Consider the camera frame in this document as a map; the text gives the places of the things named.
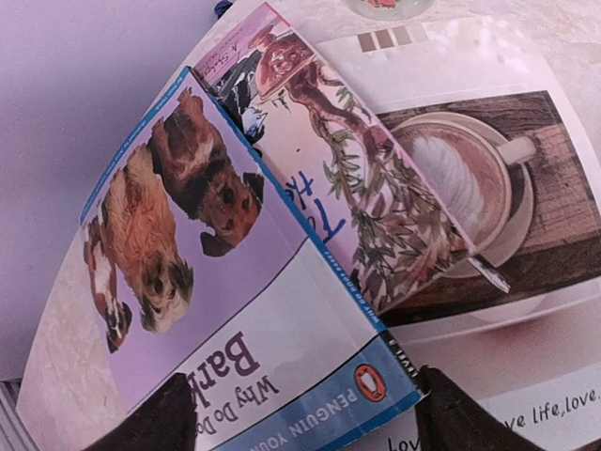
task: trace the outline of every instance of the wall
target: wall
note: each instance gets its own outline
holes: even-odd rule
[[[0,380],[20,377],[104,166],[217,0],[5,0],[0,14]]]

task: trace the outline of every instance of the orange penguin logo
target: orange penguin logo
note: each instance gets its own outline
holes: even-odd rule
[[[372,402],[380,402],[386,397],[386,384],[371,365],[363,364],[357,367],[355,383],[363,396]]]

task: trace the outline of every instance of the coffee mug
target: coffee mug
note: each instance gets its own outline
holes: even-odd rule
[[[395,137],[474,245],[486,249],[509,219],[512,186],[507,168],[536,154],[528,137],[493,146],[447,120],[414,117]]]

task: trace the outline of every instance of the brown dog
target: brown dog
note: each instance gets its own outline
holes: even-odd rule
[[[84,261],[90,274],[94,305],[106,322],[106,343],[113,353],[130,331],[131,310],[116,299],[115,263],[106,255],[98,216],[85,229]]]
[[[142,325],[166,333],[190,306],[193,270],[179,256],[176,218],[146,146],[116,172],[102,203],[110,257],[142,306]]]
[[[176,110],[152,128],[148,147],[165,190],[192,220],[215,235],[200,234],[205,255],[221,257],[249,234],[261,211],[263,176],[242,179],[222,136],[204,115],[203,101],[185,89]]]

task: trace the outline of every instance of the glass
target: glass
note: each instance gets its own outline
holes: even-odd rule
[[[401,21],[422,14],[434,0],[347,0],[353,12],[376,21]]]

